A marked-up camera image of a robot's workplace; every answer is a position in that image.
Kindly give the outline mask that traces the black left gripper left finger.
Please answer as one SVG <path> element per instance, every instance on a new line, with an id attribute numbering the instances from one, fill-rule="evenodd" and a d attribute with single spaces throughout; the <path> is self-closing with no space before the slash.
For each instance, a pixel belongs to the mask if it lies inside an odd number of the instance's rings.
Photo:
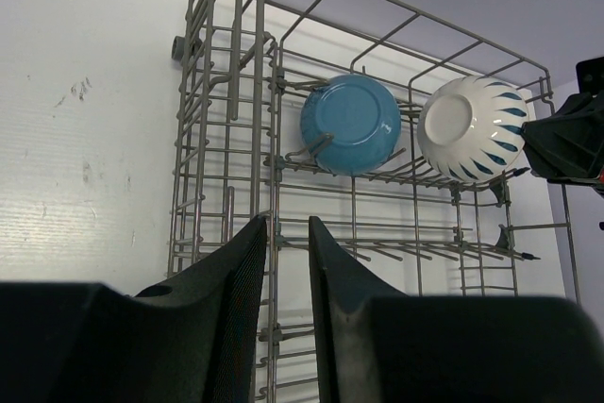
<path id="1" fill-rule="evenodd" d="M 5 402 L 245 402 L 267 225 L 133 296 L 90 282 L 1 286 Z"/>

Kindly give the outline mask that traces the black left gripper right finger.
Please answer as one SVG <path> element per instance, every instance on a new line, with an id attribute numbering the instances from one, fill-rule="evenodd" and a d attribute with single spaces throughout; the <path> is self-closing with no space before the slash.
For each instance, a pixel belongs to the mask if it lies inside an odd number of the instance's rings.
<path id="1" fill-rule="evenodd" d="M 324 402 L 599 402 L 603 342 L 564 298 L 411 296 L 318 217 L 309 262 Z"/>

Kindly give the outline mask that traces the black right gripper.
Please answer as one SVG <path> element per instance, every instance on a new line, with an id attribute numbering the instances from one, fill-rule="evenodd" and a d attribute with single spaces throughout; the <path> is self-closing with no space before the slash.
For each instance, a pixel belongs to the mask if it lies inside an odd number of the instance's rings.
<path id="1" fill-rule="evenodd" d="M 603 180 L 604 57 L 576 64 L 580 92 L 553 115 L 521 128 L 524 152 L 537 176 L 550 182 Z"/>

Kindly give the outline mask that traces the white bowl orange rim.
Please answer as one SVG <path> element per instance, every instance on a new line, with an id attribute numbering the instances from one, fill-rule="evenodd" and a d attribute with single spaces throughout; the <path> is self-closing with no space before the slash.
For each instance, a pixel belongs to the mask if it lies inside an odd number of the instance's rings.
<path id="1" fill-rule="evenodd" d="M 425 103 L 416 140 L 435 172 L 478 184 L 512 167 L 529 119 L 525 98 L 511 84 L 488 76 L 459 77 Z"/>

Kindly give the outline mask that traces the blue bowl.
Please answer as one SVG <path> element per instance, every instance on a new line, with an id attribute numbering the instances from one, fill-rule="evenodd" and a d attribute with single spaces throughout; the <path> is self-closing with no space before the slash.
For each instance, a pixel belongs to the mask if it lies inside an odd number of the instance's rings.
<path id="1" fill-rule="evenodd" d="M 391 92 L 362 75 L 336 76 L 316 88 L 303 105 L 299 124 L 316 164 L 337 176 L 381 167 L 395 151 L 402 128 Z"/>

